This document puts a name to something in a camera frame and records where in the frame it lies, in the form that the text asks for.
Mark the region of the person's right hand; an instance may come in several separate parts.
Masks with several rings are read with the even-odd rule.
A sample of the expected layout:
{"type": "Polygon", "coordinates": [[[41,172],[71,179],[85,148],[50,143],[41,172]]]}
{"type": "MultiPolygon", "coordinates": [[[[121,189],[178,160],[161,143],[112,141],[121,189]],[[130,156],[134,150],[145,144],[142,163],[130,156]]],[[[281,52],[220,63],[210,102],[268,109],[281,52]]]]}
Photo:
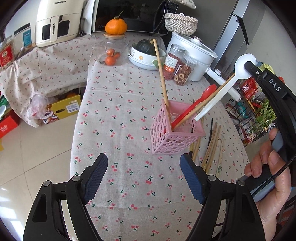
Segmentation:
{"type": "MultiPolygon", "coordinates": [[[[278,133],[277,128],[269,132],[269,140],[264,142],[259,152],[244,168],[244,174],[254,178],[260,177],[262,166],[267,164],[271,174],[276,174],[284,165],[285,161],[271,148],[271,141],[278,133]]],[[[286,168],[275,178],[274,189],[262,200],[256,203],[261,222],[263,225],[265,239],[272,240],[276,233],[276,216],[284,206],[291,192],[291,176],[289,168],[286,168]]]]}

